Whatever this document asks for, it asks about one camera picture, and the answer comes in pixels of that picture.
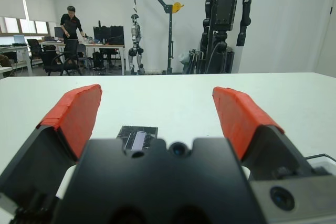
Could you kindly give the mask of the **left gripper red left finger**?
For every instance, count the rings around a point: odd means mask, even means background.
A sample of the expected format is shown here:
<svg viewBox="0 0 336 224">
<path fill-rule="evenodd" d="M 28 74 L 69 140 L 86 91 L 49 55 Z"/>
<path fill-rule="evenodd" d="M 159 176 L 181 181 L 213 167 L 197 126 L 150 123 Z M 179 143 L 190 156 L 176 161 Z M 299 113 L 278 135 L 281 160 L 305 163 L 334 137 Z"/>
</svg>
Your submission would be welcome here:
<svg viewBox="0 0 336 224">
<path fill-rule="evenodd" d="M 61 97 L 1 173 L 1 197 L 27 205 L 35 196 L 56 195 L 92 135 L 101 96 L 101 86 L 93 84 Z"/>
</svg>

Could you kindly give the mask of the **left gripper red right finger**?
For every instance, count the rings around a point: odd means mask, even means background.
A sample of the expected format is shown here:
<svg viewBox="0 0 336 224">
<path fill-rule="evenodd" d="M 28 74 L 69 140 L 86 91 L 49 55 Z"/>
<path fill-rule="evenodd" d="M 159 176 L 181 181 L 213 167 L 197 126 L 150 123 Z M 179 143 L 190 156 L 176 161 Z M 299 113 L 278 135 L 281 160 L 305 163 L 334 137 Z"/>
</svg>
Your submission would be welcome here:
<svg viewBox="0 0 336 224">
<path fill-rule="evenodd" d="M 215 87 L 213 99 L 223 134 L 253 179 L 280 180 L 318 175 L 282 127 L 248 94 Z"/>
</svg>

